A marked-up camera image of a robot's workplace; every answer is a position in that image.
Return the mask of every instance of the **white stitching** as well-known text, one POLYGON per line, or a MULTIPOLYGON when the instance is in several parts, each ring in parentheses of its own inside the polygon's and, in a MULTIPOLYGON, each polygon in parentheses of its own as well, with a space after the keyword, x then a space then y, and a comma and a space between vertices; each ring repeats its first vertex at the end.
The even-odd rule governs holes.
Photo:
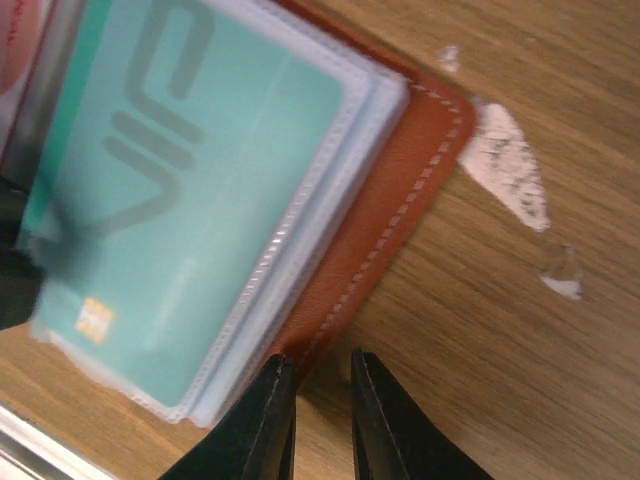
MULTIPOLYGON (((414 90, 426 91, 426 88, 423 85, 412 82, 410 80, 409 82, 411 83, 411 87, 414 90)), ((440 103, 445 107, 449 107, 448 108, 449 112, 453 113, 454 115, 460 115, 460 109, 455 105, 455 103, 452 102, 451 100, 443 98, 438 92, 434 90, 428 90, 426 91, 426 95, 428 95, 431 98, 440 100, 440 103)), ((451 147, 451 141, 460 135, 459 126, 462 125, 463 123, 464 123, 464 119, 462 118, 462 116, 457 116, 456 118, 453 119, 454 127, 447 134, 446 139, 442 142, 442 144, 438 148, 439 153, 431 157, 431 159, 429 160, 429 167, 425 168, 422 171, 422 173, 420 174, 419 180, 416 181, 416 183, 413 185, 411 191, 407 194, 407 197, 405 198, 404 202, 398 208, 397 213, 391 218, 391 220, 389 220, 389 224, 387 228, 385 228, 385 230, 380 235, 380 238, 376 242, 376 245, 373 248, 373 250, 371 250, 371 252, 369 252, 369 254, 367 255, 366 257, 367 260, 362 265, 360 265, 358 273, 354 275, 351 282, 349 282, 349 285, 347 285, 345 293, 340 296, 336 304, 331 308, 331 313, 329 313, 326 316, 326 318, 324 319, 324 322, 322 322, 322 324, 318 328, 318 331, 313 337, 313 340, 311 341, 309 348, 307 348, 307 350, 302 354, 298 368, 301 368, 309 359, 309 356, 313 352, 315 352, 315 350, 318 347, 318 344, 320 343, 320 340, 322 340, 322 338, 326 335, 331 325, 333 325, 333 323, 335 322, 337 317, 336 313, 339 310, 341 310, 342 307, 344 307, 344 305, 349 301, 353 292, 356 291, 356 287, 358 286, 358 284, 365 278, 366 276, 365 274, 373 264, 373 260, 375 260, 378 257, 382 248, 387 244, 387 241, 389 240, 389 238, 391 238, 391 236, 395 232, 395 229, 400 223, 400 221, 402 220, 402 217, 407 213, 411 204, 416 200, 418 193, 426 185, 426 180, 429 177, 431 177, 431 175, 433 174, 434 167, 440 163, 440 160, 442 159, 442 153, 449 151, 449 148, 451 147)))

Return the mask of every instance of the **wooden table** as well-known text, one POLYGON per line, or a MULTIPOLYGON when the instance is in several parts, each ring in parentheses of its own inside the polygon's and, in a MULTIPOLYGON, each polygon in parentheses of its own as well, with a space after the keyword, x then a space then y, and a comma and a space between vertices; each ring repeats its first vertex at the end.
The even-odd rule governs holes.
MULTIPOLYGON (((321 0, 426 67, 507 106, 541 164, 540 237, 459 170, 299 400, 296 478, 351 479, 348 352, 378 353, 434 422, 498 479, 640 475, 640 5, 625 0, 321 0), (545 287, 569 243, 584 300, 545 287)), ((203 436, 0 336, 0 401, 123 479, 203 436)))

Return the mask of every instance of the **stack of cards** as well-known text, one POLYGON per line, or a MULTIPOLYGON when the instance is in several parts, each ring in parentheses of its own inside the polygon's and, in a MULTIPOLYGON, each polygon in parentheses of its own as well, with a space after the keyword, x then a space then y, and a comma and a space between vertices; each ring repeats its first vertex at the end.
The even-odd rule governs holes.
POLYGON ((23 225, 48 273, 34 332, 211 425, 406 102, 400 75, 271 2, 88 2, 23 225))

